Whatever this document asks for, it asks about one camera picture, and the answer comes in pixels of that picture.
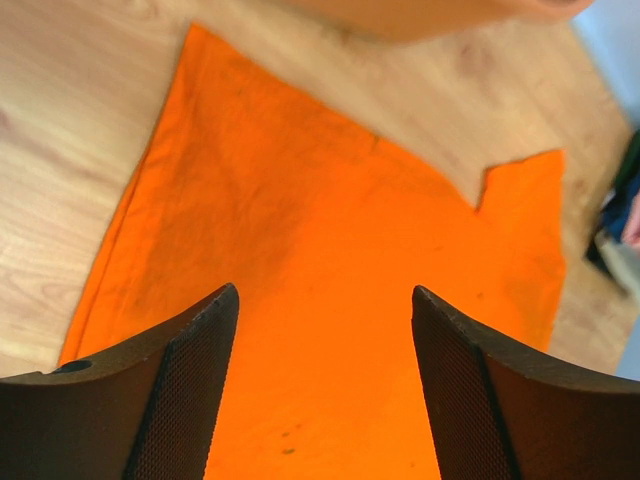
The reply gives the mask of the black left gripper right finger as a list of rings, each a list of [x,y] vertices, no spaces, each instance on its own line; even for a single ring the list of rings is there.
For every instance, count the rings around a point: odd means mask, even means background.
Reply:
[[[638,478],[637,381],[533,349],[422,286],[412,306],[442,478]]]

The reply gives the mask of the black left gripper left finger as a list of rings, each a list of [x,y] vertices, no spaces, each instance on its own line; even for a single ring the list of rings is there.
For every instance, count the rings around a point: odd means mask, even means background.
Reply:
[[[2,379],[2,478],[203,478],[238,313],[227,284],[51,373]]]

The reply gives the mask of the orange t shirt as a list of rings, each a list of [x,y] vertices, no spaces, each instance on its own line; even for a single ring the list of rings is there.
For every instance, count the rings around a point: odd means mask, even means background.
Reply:
[[[435,479],[412,339],[424,286],[534,348],[566,272],[559,150],[437,170],[200,26],[117,207],[61,361],[226,283],[240,313],[210,479]]]

